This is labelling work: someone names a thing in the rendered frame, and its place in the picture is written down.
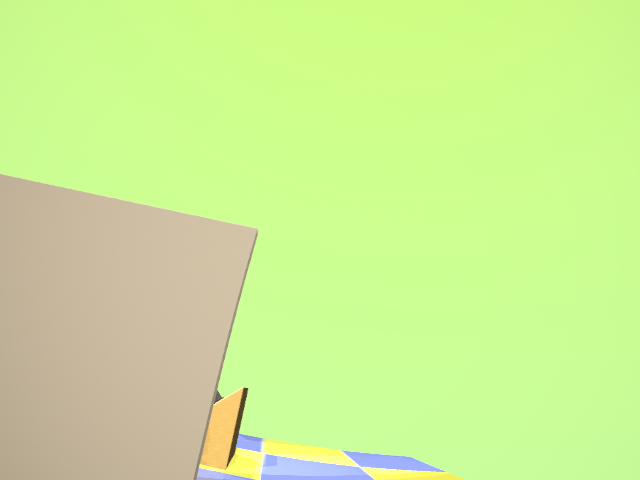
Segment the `beige flat panel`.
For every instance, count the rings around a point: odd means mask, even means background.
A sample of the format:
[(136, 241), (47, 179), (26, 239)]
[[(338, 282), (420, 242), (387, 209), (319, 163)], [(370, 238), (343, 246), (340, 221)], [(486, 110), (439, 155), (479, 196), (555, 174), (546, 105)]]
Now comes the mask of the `beige flat panel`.
[(0, 173), (0, 480), (197, 480), (258, 235)]

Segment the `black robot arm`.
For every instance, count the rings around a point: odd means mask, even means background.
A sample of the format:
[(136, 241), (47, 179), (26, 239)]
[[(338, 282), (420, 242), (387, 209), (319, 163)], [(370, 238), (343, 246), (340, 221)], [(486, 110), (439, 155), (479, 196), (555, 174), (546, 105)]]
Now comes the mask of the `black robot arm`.
[(217, 403), (217, 402), (219, 402), (219, 401), (220, 401), (220, 400), (222, 400), (223, 398), (225, 398), (225, 397), (221, 397), (221, 395), (220, 395), (219, 391), (217, 390), (217, 394), (216, 394), (216, 397), (215, 397), (215, 402), (214, 402), (214, 404), (215, 404), (215, 403)]

